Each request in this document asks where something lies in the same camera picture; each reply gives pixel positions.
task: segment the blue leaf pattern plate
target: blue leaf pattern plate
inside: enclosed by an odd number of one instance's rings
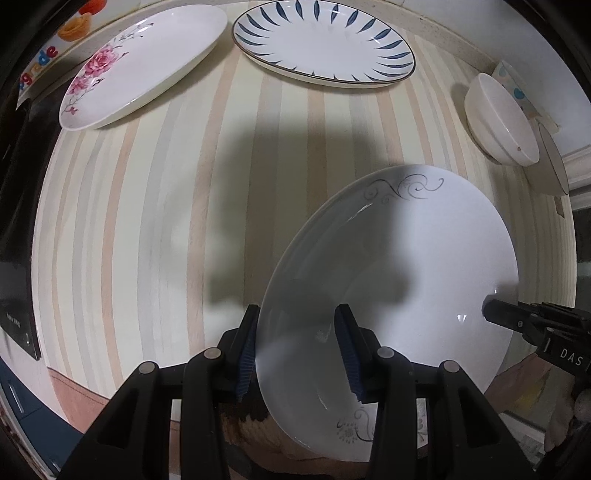
[[[413,51],[389,25],[323,0],[281,0],[251,8],[232,28],[254,62],[305,82],[376,88],[408,78]]]

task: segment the white deep plate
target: white deep plate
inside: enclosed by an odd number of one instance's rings
[[[251,8],[238,17],[232,34],[259,65],[320,85],[376,88],[404,80],[415,67],[410,46],[390,26],[323,0]]]
[[[301,445],[367,461],[376,405],[350,391],[335,307],[349,303],[360,326],[413,362],[456,360],[484,391],[511,331],[486,322],[482,304],[517,302],[517,285],[505,225],[467,180],[427,166],[359,179],[308,220],[273,273],[256,332],[265,403]],[[421,416],[424,433],[424,407]]]

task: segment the striped tablecloth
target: striped tablecloth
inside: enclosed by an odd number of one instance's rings
[[[234,20],[248,7],[224,8]],[[217,344],[248,303],[261,302],[280,255],[327,198],[402,163],[446,168],[481,189],[511,234],[520,300],[573,305],[568,198],[540,195],[522,169],[487,160],[463,114],[477,71],[397,30],[417,69],[389,89],[269,74],[228,29],[146,107],[97,131],[62,132],[33,248],[48,367],[111,397],[143,360],[176,364]],[[519,339],[509,350],[506,364],[528,353]]]

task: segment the brown edge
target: brown edge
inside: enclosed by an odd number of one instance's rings
[[[320,80],[325,80],[327,82],[332,82],[332,83],[343,83],[345,85],[375,85],[376,87],[379,86],[388,86],[388,85],[393,85],[394,83],[398,83],[398,82],[402,82],[403,80],[406,80],[407,78],[409,78],[413,73],[414,70],[417,68],[417,59],[414,56],[414,52],[412,50],[412,48],[410,47],[410,45],[408,44],[408,42],[406,41],[406,39],[400,34],[398,33],[394,28],[392,28],[390,25],[388,25],[385,21],[380,20],[378,17],[373,16],[372,14],[367,13],[365,10],[361,10],[359,8],[356,8],[355,10],[364,13],[366,15],[369,15],[371,18],[375,18],[378,22],[382,22],[386,27],[392,29],[394,32],[396,32],[396,35],[398,35],[402,41],[406,44],[406,46],[408,47],[411,55],[413,56],[413,69],[409,72],[408,75],[406,75],[406,77],[400,78],[400,79],[396,79],[396,80],[384,80],[384,81],[380,81],[380,82],[354,82],[352,80],[339,80],[339,79],[329,79],[326,77],[319,77],[317,75],[311,75],[310,73],[303,73],[303,72],[297,72],[296,70],[290,70],[290,69],[286,69],[285,67],[281,67],[280,65],[274,65],[268,61],[265,61],[263,59],[259,59],[256,56],[253,56],[247,49],[245,49],[242,45],[240,45],[240,43],[238,42],[238,40],[236,40],[236,36],[234,35],[234,30],[236,28],[236,24],[238,23],[238,20],[240,20],[242,17],[244,17],[248,12],[254,10],[255,8],[259,8],[259,7],[264,7],[265,5],[271,5],[271,4],[276,4],[276,3],[280,3],[286,0],[275,0],[275,1],[271,1],[271,2],[267,2],[266,4],[262,4],[262,5],[256,5],[255,7],[249,8],[248,10],[246,10],[244,13],[242,13],[240,16],[238,16],[238,18],[236,20],[234,20],[234,23],[232,24],[232,40],[234,41],[234,43],[236,44],[236,46],[242,50],[246,56],[248,56],[250,59],[254,59],[257,62],[261,62],[264,63],[265,65],[268,65],[269,67],[273,67],[273,68],[278,68],[280,70],[283,70],[285,72],[291,72],[291,73],[297,73],[298,75],[302,75],[304,77],[309,77],[309,78],[313,78],[313,79],[320,79]],[[342,7],[347,7],[347,8],[353,8],[350,7],[349,5],[345,5],[345,4],[340,4],[338,2],[328,2],[327,0],[317,0],[319,2],[322,3],[331,3],[333,5],[340,5]]]

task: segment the screw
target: screw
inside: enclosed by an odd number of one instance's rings
[[[392,358],[394,356],[394,350],[389,346],[381,346],[378,348],[378,357],[380,358]]]
[[[460,371],[460,365],[458,365],[458,363],[454,360],[446,360],[443,362],[443,368],[451,374],[455,374]]]
[[[222,351],[217,347],[208,348],[203,352],[203,356],[209,360],[214,360],[222,354]]]
[[[156,364],[154,362],[144,362],[139,366],[138,370],[142,375],[147,375],[152,373],[155,368]]]

